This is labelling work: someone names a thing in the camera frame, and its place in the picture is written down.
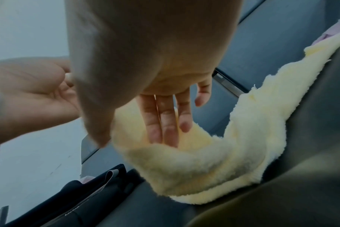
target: white floor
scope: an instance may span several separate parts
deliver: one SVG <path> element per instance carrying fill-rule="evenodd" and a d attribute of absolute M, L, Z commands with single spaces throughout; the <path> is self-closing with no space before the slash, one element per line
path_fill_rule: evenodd
<path fill-rule="evenodd" d="M 63 0 L 3 0 L 0 59 L 68 55 Z M 57 193 L 80 175 L 80 120 L 35 132 L 0 148 L 0 207 L 8 221 Z"/>

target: human hand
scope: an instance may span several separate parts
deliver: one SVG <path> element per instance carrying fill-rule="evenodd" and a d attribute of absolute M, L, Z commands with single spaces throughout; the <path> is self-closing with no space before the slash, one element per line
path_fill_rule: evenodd
<path fill-rule="evenodd" d="M 211 95 L 211 74 L 236 28 L 242 0 L 66 0 L 70 59 L 83 120 L 99 146 L 115 109 L 137 97 L 150 142 L 176 147 L 179 127 Z"/>
<path fill-rule="evenodd" d="M 19 58 L 0 61 L 0 144 L 17 136 L 79 117 L 73 84 L 66 79 L 69 61 Z"/>

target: yellow cloth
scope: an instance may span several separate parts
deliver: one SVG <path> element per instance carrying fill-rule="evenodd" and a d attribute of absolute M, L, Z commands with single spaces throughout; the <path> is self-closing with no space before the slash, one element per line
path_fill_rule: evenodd
<path fill-rule="evenodd" d="M 132 101 L 115 113 L 112 143 L 157 194 L 176 201 L 207 203 L 259 183 L 285 149 L 286 120 L 339 47 L 340 33 L 307 47 L 301 61 L 284 65 L 261 88 L 241 95 L 223 138 L 194 124 L 187 134 L 179 130 L 178 149 L 150 144 Z"/>

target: gray sofa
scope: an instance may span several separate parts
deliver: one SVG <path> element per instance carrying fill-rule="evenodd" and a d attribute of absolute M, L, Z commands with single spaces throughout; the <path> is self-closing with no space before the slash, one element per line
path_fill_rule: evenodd
<path fill-rule="evenodd" d="M 204 107 L 193 106 L 194 121 L 222 135 L 239 92 L 260 87 L 268 74 L 303 58 L 303 49 L 339 18 L 340 0 L 246 1 L 215 73 L 212 98 Z M 143 183 L 99 226 L 340 226 L 340 49 L 287 129 L 286 150 L 262 184 L 192 206 L 158 197 Z M 98 150 L 83 140 L 82 176 L 119 163 L 124 161 L 111 145 Z"/>

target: black garment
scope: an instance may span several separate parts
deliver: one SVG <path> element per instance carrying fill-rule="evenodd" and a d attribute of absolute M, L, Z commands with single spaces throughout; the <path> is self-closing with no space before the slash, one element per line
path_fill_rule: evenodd
<path fill-rule="evenodd" d="M 123 164 L 86 184 L 71 181 L 50 199 L 6 224 L 13 226 L 95 226 L 143 182 Z"/>

